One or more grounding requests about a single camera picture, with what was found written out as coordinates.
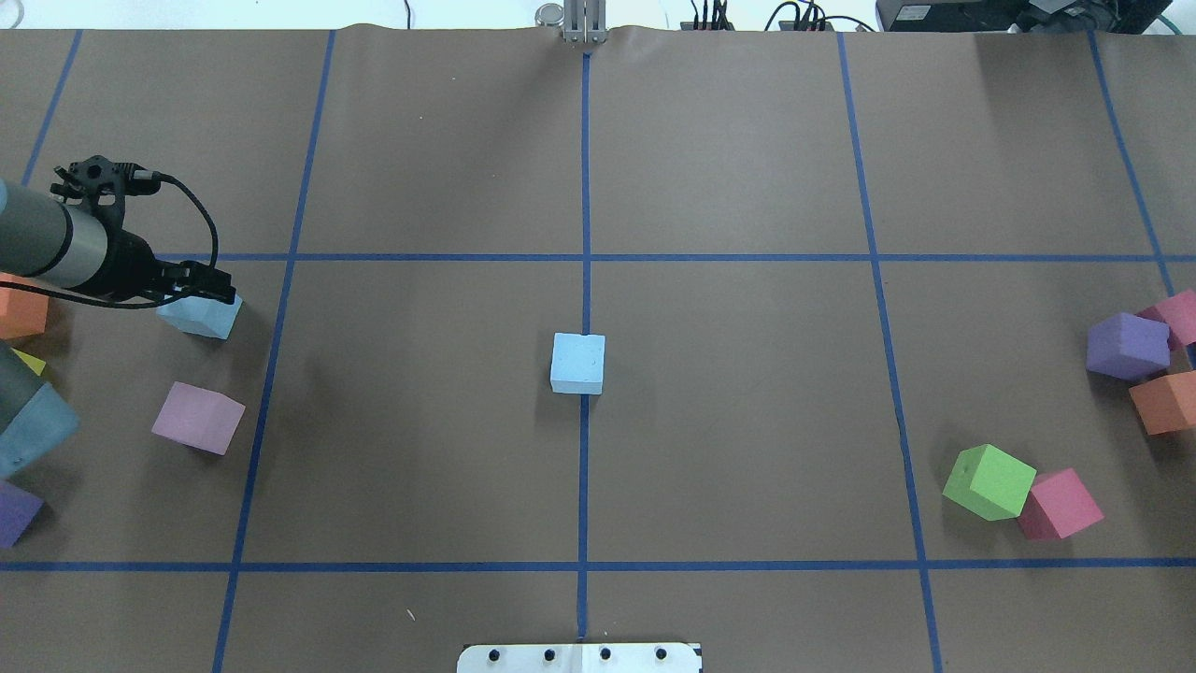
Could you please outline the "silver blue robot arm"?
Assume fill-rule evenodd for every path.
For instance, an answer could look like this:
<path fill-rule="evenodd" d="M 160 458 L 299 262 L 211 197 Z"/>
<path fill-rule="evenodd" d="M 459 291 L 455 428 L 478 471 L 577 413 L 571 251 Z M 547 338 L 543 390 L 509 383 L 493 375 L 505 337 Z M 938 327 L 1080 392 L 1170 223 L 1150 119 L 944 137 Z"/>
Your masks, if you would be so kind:
<path fill-rule="evenodd" d="M 56 167 L 47 194 L 11 181 L 1 184 L 4 268 L 4 412 L 1 473 L 10 477 L 65 442 L 77 412 L 51 384 L 11 349 L 12 339 L 44 334 L 51 301 L 93 308 L 161 308 L 189 298 L 234 302 L 228 273 L 216 267 L 219 235 L 201 210 L 210 238 L 206 261 L 167 263 L 124 227 L 128 197 L 182 183 L 134 163 L 93 157 Z"/>

